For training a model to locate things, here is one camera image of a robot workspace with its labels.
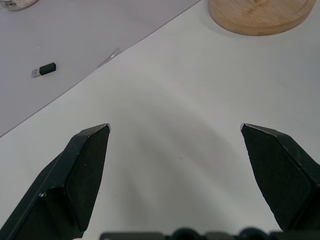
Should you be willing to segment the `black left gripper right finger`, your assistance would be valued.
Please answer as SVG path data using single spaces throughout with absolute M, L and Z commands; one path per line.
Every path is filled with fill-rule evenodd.
M 241 126 L 256 183 L 284 231 L 320 231 L 320 164 L 289 135 Z

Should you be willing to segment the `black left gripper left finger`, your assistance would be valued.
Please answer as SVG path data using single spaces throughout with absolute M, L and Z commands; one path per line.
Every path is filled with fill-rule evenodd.
M 74 135 L 36 177 L 0 229 L 0 240 L 74 240 L 88 229 L 105 165 L 110 125 Z

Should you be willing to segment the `round wooden board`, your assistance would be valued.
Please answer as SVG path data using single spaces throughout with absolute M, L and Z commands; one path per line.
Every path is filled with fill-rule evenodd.
M 289 31 L 310 15 L 317 0 L 209 0 L 209 13 L 222 28 L 245 36 Z

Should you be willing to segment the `black USB dongle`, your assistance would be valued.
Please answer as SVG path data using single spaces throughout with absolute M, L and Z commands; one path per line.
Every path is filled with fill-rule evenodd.
M 37 77 L 44 76 L 44 75 L 50 74 L 52 72 L 55 72 L 56 69 L 57 69 L 56 63 L 52 62 L 52 63 L 40 66 L 39 68 L 32 70 L 31 76 L 33 78 L 37 78 Z

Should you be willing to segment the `clear tape strip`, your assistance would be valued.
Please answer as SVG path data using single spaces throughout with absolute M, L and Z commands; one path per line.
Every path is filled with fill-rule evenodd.
M 108 56 L 103 62 L 101 62 L 97 68 L 102 67 L 104 64 L 111 61 L 112 59 L 114 59 L 115 57 L 117 57 L 121 53 L 122 53 L 122 51 L 119 48 L 117 48 L 110 56 Z

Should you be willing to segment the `clear glass jar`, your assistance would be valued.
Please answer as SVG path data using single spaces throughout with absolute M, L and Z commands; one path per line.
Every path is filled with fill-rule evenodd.
M 26 9 L 38 0 L 0 0 L 0 4 L 9 11 L 20 11 Z

